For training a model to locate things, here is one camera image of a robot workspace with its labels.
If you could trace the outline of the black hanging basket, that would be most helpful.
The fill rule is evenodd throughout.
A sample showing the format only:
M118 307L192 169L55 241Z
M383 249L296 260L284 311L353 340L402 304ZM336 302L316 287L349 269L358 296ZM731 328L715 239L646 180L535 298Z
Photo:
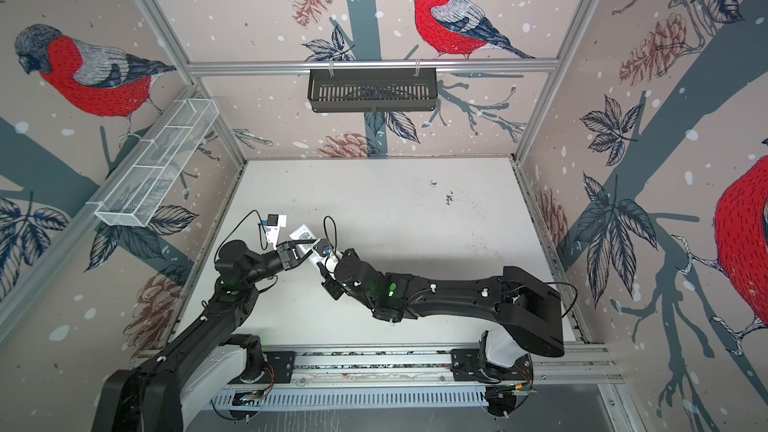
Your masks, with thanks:
M438 103L431 68L313 70L307 100L315 113L424 112Z

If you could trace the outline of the aluminium cross bar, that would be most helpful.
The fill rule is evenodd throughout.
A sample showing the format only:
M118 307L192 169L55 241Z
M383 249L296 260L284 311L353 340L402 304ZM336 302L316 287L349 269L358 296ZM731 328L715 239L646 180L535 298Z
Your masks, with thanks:
M545 59L461 59L461 60L370 60L370 61L239 61L191 62L188 72L194 77L302 75L312 70L435 69L438 73L543 72L553 73L561 62Z

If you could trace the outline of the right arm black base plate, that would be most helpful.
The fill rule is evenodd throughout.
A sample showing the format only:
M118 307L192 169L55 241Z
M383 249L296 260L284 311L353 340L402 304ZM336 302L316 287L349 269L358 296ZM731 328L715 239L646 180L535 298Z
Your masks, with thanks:
M478 347L452 349L450 371L456 382L499 384L505 381L530 382L533 379L533 362L523 355L509 367L491 363Z

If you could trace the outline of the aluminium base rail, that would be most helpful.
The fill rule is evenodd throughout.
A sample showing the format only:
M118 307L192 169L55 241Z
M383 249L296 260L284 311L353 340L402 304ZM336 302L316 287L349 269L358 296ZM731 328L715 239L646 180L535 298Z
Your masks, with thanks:
M489 385L456 382L450 371L452 349L480 347L459 344L454 347L428 346L339 346L266 347L267 351L296 353L293 375L278 388L372 388L406 386ZM235 379L244 371L248 352L238 345L220 346L192 369L190 382L209 373L216 384L231 388L264 388L265 384L241 384ZM530 382L505 381L498 386L515 385L525 391L543 385L622 384L622 376L607 349L602 346L569 345L560 358L530 356L533 379Z

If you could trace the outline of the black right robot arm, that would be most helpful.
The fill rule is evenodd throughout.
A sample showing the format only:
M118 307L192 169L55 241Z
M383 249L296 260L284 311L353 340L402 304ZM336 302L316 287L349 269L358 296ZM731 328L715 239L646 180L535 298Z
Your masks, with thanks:
M333 299L347 295L377 320L480 319L501 326L529 354L565 355L561 294L520 267L505 266L500 275L484 279L437 280L380 272L353 249L321 258L316 266Z

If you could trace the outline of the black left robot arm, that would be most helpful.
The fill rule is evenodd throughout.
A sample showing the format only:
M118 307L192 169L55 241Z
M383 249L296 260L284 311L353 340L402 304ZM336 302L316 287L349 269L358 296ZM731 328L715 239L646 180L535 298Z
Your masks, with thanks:
M289 382L294 354L264 353L259 336L237 333L260 295L257 283L299 267L312 240L289 240L257 253L241 240L218 252L215 290L203 312L143 364L104 383L95 431L183 431L233 380L273 387Z

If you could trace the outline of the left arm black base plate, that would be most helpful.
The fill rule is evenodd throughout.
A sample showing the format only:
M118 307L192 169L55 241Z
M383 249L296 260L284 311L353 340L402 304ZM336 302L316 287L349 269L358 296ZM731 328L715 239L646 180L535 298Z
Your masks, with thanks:
M288 384L293 375L296 353L267 351L248 353L244 371L235 379L241 384Z

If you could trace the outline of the white remote control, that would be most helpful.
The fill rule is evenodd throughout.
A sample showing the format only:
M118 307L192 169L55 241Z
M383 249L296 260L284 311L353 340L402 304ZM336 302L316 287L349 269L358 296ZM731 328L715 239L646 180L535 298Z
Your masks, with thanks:
M306 225L302 224L289 234L289 238L295 241L301 241L301 244L297 246L298 254L303 257L309 255L306 263L311 264L316 270L319 270L319 263L324 258L315 250L320 238L312 232L312 230Z

